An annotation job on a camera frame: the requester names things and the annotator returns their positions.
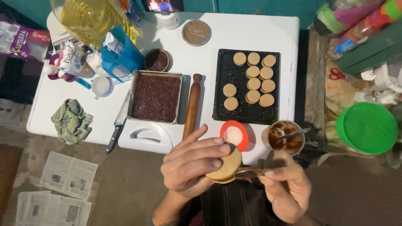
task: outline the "black knife handle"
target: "black knife handle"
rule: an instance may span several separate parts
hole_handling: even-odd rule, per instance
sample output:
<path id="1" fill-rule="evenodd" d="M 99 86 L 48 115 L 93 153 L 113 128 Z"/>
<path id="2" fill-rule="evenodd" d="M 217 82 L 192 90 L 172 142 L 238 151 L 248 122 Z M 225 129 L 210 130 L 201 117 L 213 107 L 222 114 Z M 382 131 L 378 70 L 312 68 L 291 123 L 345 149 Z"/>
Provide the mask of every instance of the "black knife handle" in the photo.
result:
<path id="1" fill-rule="evenodd" d="M 110 138 L 109 141 L 109 145 L 106 148 L 106 154 L 109 154 L 115 148 L 122 127 L 123 125 L 115 125 L 115 131 L 113 132 L 112 138 Z"/>

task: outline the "rolling pin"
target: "rolling pin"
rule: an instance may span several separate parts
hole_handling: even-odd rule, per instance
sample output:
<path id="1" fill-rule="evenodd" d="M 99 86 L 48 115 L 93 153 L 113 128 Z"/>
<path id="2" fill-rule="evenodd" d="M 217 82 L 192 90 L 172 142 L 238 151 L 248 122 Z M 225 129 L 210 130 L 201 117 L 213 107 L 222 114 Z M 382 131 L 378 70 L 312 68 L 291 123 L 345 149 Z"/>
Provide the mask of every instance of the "rolling pin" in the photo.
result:
<path id="1" fill-rule="evenodd" d="M 198 105 L 201 94 L 202 75 L 194 74 L 193 84 L 190 88 L 189 103 L 187 105 L 186 122 L 184 123 L 183 140 L 186 139 L 195 130 L 197 121 Z"/>

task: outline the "person's right hand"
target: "person's right hand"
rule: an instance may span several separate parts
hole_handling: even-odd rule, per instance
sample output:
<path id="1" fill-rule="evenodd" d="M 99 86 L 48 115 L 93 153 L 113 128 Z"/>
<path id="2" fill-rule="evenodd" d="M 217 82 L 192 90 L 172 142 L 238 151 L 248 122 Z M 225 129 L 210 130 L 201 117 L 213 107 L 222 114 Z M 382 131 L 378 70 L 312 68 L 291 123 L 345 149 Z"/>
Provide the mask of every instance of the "person's right hand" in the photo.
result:
<path id="1" fill-rule="evenodd" d="M 164 157 L 160 171 L 170 191 L 193 198 L 214 184 L 205 174 L 221 167 L 218 158 L 229 155 L 230 146 L 223 144 L 222 137 L 198 140 L 207 130 L 207 125 L 202 125 Z"/>
<path id="2" fill-rule="evenodd" d="M 303 168 L 286 151 L 275 150 L 273 159 L 284 160 L 285 166 L 267 170 L 258 178 L 265 185 L 265 193 L 276 216 L 287 223 L 295 223 L 307 211 L 311 183 Z M 283 187 L 283 181 L 288 183 L 289 192 Z"/>

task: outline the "blue cup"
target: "blue cup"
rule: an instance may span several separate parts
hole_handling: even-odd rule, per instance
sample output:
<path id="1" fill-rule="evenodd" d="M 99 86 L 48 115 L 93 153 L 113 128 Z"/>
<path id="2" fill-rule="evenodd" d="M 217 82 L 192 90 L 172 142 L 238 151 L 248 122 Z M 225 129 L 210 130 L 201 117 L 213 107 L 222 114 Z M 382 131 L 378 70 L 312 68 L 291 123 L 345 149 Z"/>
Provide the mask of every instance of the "blue cup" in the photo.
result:
<path id="1" fill-rule="evenodd" d="M 124 72 L 131 74 L 134 70 L 141 70 L 144 67 L 144 56 L 139 52 L 134 43 L 130 40 L 125 33 L 123 26 L 119 24 L 117 27 L 110 30 L 112 35 L 124 45 L 124 49 L 120 56 L 116 53 L 110 52 L 103 45 L 101 46 L 100 53 L 102 54 L 102 68 L 109 73 L 112 77 L 120 82 L 120 78 L 113 74 L 113 69 L 118 68 Z"/>

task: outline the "metal baking pan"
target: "metal baking pan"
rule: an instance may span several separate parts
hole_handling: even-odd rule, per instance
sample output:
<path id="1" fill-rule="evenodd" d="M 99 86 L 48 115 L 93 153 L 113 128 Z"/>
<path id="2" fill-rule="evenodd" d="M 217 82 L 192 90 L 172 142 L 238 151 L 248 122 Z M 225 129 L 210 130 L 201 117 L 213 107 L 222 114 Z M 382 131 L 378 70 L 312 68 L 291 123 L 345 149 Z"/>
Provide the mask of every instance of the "metal baking pan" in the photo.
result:
<path id="1" fill-rule="evenodd" d="M 180 95 L 181 95 L 181 89 L 183 86 L 183 79 L 182 79 L 182 74 L 181 73 L 172 73 L 172 72 L 152 72 L 152 71 L 134 71 L 132 73 L 133 78 L 132 78 L 132 83 L 131 83 L 131 94 L 130 94 L 130 103 L 128 106 L 127 110 L 127 120 L 136 120 L 136 121 L 147 121 L 147 122 L 157 122 L 157 123 L 165 123 L 165 124 L 176 124 L 177 119 L 178 119 L 178 108 L 180 106 Z M 166 121 L 159 121 L 159 120 L 152 120 L 152 119 L 138 119 L 134 118 L 132 116 L 132 108 L 133 108 L 133 101 L 135 98 L 135 91 L 136 88 L 138 87 L 138 81 L 140 75 L 147 75 L 147 76 L 162 76 L 162 77 L 177 77 L 180 79 L 180 88 L 178 92 L 178 100 L 177 100 L 177 106 L 176 106 L 176 117 L 174 118 L 173 122 L 166 122 Z"/>
<path id="2" fill-rule="evenodd" d="M 277 59 L 272 70 L 274 75 L 271 78 L 276 84 L 274 91 L 269 94 L 275 98 L 275 103 L 269 107 L 262 107 L 258 103 L 248 104 L 245 100 L 246 93 L 249 91 L 246 84 L 248 78 L 246 77 L 246 70 L 249 68 L 247 63 L 243 66 L 237 66 L 233 62 L 234 54 L 242 52 L 246 56 L 255 52 L 260 55 L 260 62 L 257 64 L 258 68 L 262 68 L 262 59 L 267 55 L 274 55 Z M 279 80 L 280 80 L 280 56 L 278 52 L 261 52 L 261 51 L 246 51 L 234 49 L 219 49 L 218 61 L 216 67 L 216 83 L 215 83 L 215 100 L 213 105 L 212 118 L 218 121 L 235 120 L 242 123 L 272 125 L 278 121 L 278 106 L 279 106 Z M 237 92 L 234 97 L 238 100 L 239 106 L 234 111 L 228 111 L 224 107 L 226 96 L 223 93 L 223 87 L 231 83 L 236 86 Z"/>

